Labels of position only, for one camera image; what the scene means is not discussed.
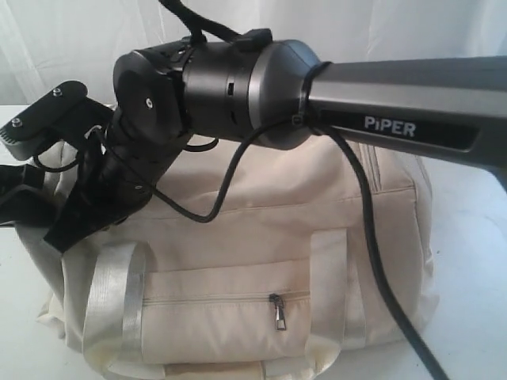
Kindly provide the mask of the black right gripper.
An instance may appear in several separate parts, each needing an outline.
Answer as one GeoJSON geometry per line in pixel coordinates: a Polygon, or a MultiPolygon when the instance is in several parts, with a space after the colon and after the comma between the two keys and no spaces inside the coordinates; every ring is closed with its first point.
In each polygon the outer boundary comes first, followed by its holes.
{"type": "Polygon", "coordinates": [[[189,140],[173,95],[161,101],[143,96],[118,106],[107,126],[90,133],[77,180],[44,241],[65,253],[141,210],[189,140]]]}

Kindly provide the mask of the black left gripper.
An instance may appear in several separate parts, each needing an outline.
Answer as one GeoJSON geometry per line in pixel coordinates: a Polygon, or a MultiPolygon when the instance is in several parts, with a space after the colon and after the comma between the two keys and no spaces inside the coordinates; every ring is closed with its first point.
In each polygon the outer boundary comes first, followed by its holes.
{"type": "Polygon", "coordinates": [[[33,165],[1,165],[1,228],[48,227],[57,206],[44,192],[45,172],[33,165]]]}

